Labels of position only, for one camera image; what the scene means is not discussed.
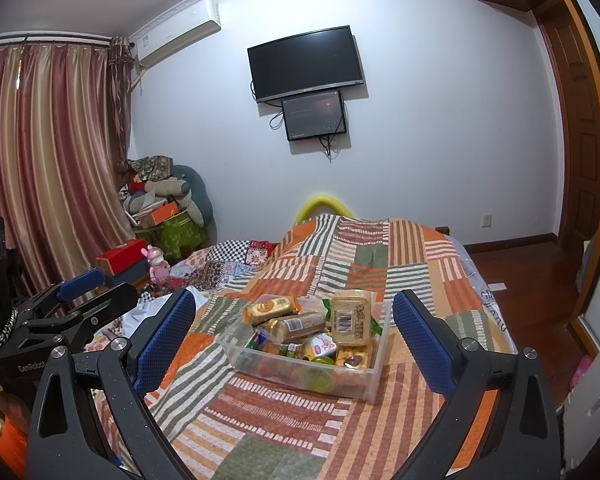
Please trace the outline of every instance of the air conditioner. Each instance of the air conditioner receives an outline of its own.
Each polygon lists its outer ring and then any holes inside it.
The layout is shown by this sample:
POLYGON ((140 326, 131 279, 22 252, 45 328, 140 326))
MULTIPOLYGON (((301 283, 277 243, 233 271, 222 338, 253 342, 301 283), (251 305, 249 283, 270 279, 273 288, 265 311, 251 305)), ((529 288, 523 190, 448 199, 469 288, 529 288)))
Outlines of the air conditioner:
POLYGON ((193 4, 156 25, 136 42, 140 65, 149 68, 220 29, 217 2, 203 0, 193 4))

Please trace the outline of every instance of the barcode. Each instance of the barcode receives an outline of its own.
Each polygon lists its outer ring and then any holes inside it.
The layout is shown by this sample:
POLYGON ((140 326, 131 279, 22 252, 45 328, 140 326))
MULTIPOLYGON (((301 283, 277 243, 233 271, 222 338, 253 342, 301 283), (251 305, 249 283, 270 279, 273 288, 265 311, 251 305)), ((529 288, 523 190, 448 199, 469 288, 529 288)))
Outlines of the barcode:
POLYGON ((351 332, 351 319, 352 315, 350 312, 338 313, 338 322, 336 327, 338 332, 351 332))
POLYGON ((286 327, 294 332, 295 330, 302 330, 302 320, 301 319, 285 319, 286 327))

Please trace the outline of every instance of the yellow arch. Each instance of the yellow arch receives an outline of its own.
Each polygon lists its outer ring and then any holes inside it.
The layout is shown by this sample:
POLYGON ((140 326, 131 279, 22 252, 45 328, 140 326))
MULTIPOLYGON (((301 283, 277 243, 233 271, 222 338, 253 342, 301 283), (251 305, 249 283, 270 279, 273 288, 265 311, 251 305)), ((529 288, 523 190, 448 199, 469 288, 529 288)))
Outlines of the yellow arch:
POLYGON ((309 218, 309 215, 311 214, 311 211, 313 211, 319 205, 325 205, 327 207, 330 207, 337 214, 339 214, 341 216, 352 216, 351 211, 349 211, 346 207, 344 207, 342 205, 342 202, 334 199, 333 196, 316 195, 316 196, 310 198, 306 202, 306 204, 304 204, 302 206, 302 209, 298 213, 298 216, 296 216, 296 224, 299 224, 300 222, 307 220, 309 218))

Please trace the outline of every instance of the blue textured pad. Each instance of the blue textured pad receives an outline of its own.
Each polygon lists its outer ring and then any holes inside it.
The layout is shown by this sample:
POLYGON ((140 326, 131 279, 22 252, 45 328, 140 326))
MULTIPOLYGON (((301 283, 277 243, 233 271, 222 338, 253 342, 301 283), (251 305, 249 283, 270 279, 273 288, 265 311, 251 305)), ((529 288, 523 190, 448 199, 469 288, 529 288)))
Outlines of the blue textured pad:
POLYGON ((58 301, 71 301, 104 284, 104 272, 100 269, 87 270, 84 274, 60 285, 56 293, 58 301))
POLYGON ((449 400, 456 390, 451 358, 404 292, 394 297, 394 321, 429 389, 449 400))
POLYGON ((185 290, 138 356, 134 390, 140 397, 158 389, 195 317, 196 300, 185 290))

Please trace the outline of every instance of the baseboard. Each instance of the baseboard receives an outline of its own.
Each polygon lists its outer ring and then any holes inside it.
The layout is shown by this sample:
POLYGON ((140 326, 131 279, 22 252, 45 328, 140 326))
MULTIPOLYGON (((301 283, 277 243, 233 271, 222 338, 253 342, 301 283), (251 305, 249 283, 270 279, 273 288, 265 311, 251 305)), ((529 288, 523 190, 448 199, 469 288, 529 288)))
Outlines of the baseboard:
POLYGON ((483 242, 481 244, 467 244, 464 246, 469 254, 486 253, 488 251, 500 251, 512 247, 542 244, 544 242, 556 243, 558 237, 554 233, 544 235, 525 236, 522 238, 510 238, 509 240, 496 240, 494 242, 483 242))
POLYGON ((600 343, 591 333, 586 321, 582 319, 582 315, 575 317, 569 322, 569 326, 575 338, 581 343, 587 354, 593 359, 600 352, 600 343))

